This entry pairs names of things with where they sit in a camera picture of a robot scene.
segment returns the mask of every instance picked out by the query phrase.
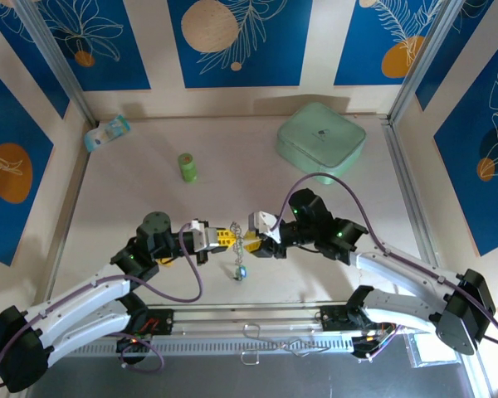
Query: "beige circle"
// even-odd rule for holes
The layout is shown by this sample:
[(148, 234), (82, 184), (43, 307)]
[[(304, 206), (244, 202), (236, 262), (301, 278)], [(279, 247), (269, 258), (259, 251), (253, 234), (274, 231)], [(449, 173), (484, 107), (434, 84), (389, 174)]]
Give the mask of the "beige circle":
[(199, 0), (183, 15), (183, 36), (199, 52), (218, 52), (238, 38), (234, 14), (218, 0)]
[[(41, 0), (32, 0), (32, 2), (40, 2), (40, 1)], [(11, 0), (0, 0), (0, 4), (9, 8), (13, 8), (13, 3)]]
[(372, 7), (378, 0), (359, 0), (359, 5), (363, 8)]

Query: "white wall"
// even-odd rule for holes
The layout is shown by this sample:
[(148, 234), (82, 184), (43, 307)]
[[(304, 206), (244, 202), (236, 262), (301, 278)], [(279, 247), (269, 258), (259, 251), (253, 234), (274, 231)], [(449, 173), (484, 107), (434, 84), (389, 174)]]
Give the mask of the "white wall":
[(400, 85), (334, 87), (354, 4), (314, 0), (299, 87), (184, 88), (166, 1), (125, 1), (151, 90), (88, 92), (98, 119), (123, 113), (130, 119), (168, 116), (292, 114), (314, 100), (342, 113), (386, 114)]
[[(498, 49), (498, 0), (491, 5), (449, 74), (424, 112), (416, 100), (398, 123), (408, 164), (432, 229), (442, 266), (474, 269), (486, 277), (498, 305), (498, 248), (480, 257), (456, 193), (433, 141), (434, 134)], [(490, 328), (488, 334), (497, 336)], [(481, 344), (488, 376), (498, 390), (498, 348)]]
[[(61, 119), (1, 33), (0, 79), (54, 144), (13, 263), (10, 267), (0, 263), (1, 312), (13, 304), (19, 308), (32, 304), (45, 273), (85, 124), (73, 104)], [(0, 390), (0, 396), (6, 393), (5, 388)]]

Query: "mint green container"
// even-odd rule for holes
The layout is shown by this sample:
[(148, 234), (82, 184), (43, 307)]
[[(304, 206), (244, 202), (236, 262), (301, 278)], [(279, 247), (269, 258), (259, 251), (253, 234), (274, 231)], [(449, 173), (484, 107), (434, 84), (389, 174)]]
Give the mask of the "mint green container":
[[(364, 143), (364, 129), (314, 102), (282, 124), (276, 151), (303, 172), (340, 177), (358, 158)], [(316, 179), (324, 184), (334, 182), (327, 177)]]

